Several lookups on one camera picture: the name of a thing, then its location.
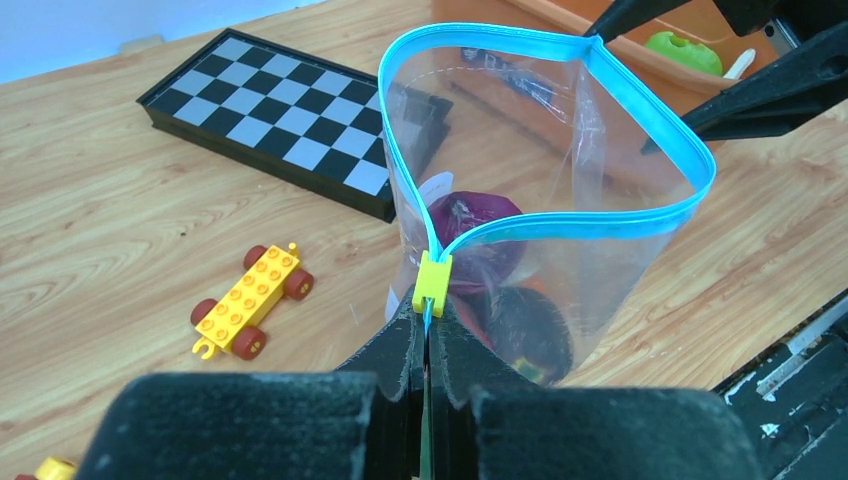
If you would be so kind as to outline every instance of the blue wall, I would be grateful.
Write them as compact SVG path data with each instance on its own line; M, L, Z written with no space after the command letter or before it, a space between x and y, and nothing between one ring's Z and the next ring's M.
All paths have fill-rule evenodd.
M0 83L171 41L322 0L0 0Z

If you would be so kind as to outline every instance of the wood grain surface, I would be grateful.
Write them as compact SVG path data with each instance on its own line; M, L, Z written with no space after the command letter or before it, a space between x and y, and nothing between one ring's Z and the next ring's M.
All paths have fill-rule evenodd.
M427 2L329 0L236 28L376 72ZM330 370L383 324L386 225L151 128L135 99L217 32L0 86L0 478L77 459L114 396L154 371ZM848 285L848 105L734 142L581 385L710 388ZM300 245L304 302L250 363L202 362L191 308L257 243Z

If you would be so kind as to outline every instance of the plastic bag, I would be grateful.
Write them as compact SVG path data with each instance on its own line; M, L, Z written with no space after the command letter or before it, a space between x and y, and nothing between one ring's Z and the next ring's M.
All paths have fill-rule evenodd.
M463 323L528 378L562 380L695 214L710 151L600 38L428 25L378 77L403 244L387 316L424 251L451 256ZM438 145L407 127L433 114L422 95L450 105Z

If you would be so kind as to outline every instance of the black chessboard frame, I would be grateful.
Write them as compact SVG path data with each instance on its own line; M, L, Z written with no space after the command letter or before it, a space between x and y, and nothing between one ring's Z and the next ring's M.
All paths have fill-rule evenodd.
M388 176L379 192L371 195L362 190L350 187L337 178L334 179L319 175L307 168L285 161L260 149L247 146L226 136L215 134L200 126L176 118L171 112L151 106L151 103L159 95L167 91L169 86L173 85L182 75L191 70L202 59L208 57L213 50L230 38L253 44L256 47L270 50L271 52L290 57L326 71L336 72L371 85L375 89L377 88L377 77L374 75L227 28L136 100L150 116L152 126L251 168L310 190L387 223L391 223L396 216L396 210ZM444 119L453 107L453 103L447 99L428 95L423 92L407 91L406 95L408 97L407 101L429 103L432 106L433 112L427 122L421 125L422 130L419 133L419 141L426 142L424 144L426 145L426 149L422 152L425 158L412 162L419 166L419 171L411 172L413 177L417 177L423 172L427 164L429 164L436 150L438 150L448 134L450 127L444 123ZM413 148L412 151L422 151L422 149ZM380 161L382 162L382 166L385 167L385 150L381 154Z

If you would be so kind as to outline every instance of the blue zipper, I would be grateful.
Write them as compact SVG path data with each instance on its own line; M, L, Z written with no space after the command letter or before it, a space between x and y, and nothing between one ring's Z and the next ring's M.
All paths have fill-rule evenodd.
M694 187L694 194L676 204L626 212L547 212L496 220L469 230L450 245L436 236L427 207L404 164L400 149L384 117L387 149L401 194L417 207L427 230L431 258L444 262L464 246L502 240L543 238L644 238L680 228L696 212L715 181L716 164L707 146L619 62L599 37L585 38L518 27L475 23L432 24L399 37L386 51L378 71L380 106L386 111L386 93L400 66L412 56L434 48L477 48L541 60L568 62L580 58L589 72L645 130Z

